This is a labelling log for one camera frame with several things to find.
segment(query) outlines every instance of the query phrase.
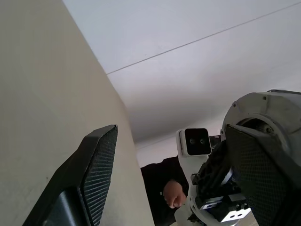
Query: black jacket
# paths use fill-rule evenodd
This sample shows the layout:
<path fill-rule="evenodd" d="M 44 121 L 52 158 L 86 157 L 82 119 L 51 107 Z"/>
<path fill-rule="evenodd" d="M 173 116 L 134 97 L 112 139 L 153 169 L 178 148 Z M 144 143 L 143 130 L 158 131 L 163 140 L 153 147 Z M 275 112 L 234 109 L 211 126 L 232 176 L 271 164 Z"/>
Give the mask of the black jacket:
<path fill-rule="evenodd" d="M 175 222 L 174 213 L 177 208 L 170 208 L 162 195 L 168 181 L 175 180 L 188 194 L 189 185 L 178 157 L 164 159 L 161 163 L 150 164 L 141 168 L 151 213 L 156 226 L 168 226 Z"/>

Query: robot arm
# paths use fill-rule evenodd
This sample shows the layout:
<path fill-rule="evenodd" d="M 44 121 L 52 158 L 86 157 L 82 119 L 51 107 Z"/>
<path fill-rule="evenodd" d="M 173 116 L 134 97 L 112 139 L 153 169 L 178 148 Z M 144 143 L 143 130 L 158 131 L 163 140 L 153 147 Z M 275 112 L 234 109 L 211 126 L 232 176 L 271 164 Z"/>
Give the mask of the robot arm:
<path fill-rule="evenodd" d="M 204 129 L 177 132 L 190 185 L 175 214 L 178 225 L 235 225 L 251 210 L 260 226 L 300 225 L 300 95 L 271 90 L 234 102 L 209 158 Z"/>

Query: human hand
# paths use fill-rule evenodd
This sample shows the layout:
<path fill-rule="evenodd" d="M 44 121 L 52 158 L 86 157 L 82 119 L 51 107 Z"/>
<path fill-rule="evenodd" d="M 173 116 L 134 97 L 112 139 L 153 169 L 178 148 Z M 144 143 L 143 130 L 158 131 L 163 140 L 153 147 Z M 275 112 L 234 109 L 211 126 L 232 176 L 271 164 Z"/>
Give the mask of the human hand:
<path fill-rule="evenodd" d="M 163 196 L 170 208 L 179 208 L 186 202 L 186 195 L 183 192 L 182 186 L 170 180 L 163 189 Z"/>

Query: white ceiling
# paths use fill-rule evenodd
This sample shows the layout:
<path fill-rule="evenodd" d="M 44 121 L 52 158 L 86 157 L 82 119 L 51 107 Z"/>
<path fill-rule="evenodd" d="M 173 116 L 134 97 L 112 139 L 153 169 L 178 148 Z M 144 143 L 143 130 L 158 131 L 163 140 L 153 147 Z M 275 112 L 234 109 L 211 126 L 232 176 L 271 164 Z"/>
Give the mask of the white ceiling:
<path fill-rule="evenodd" d="M 301 88 L 299 1 L 64 0 L 136 141 L 218 117 L 251 91 Z"/>

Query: person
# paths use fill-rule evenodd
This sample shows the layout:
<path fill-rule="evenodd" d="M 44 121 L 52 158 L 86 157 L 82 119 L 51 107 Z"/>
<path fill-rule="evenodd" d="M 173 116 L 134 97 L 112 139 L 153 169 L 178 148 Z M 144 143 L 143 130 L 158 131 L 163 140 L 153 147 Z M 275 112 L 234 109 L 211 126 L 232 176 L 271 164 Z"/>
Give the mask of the person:
<path fill-rule="evenodd" d="M 155 226 L 173 224 L 174 213 L 185 203 L 189 189 L 178 157 L 142 167 L 141 172 Z"/>

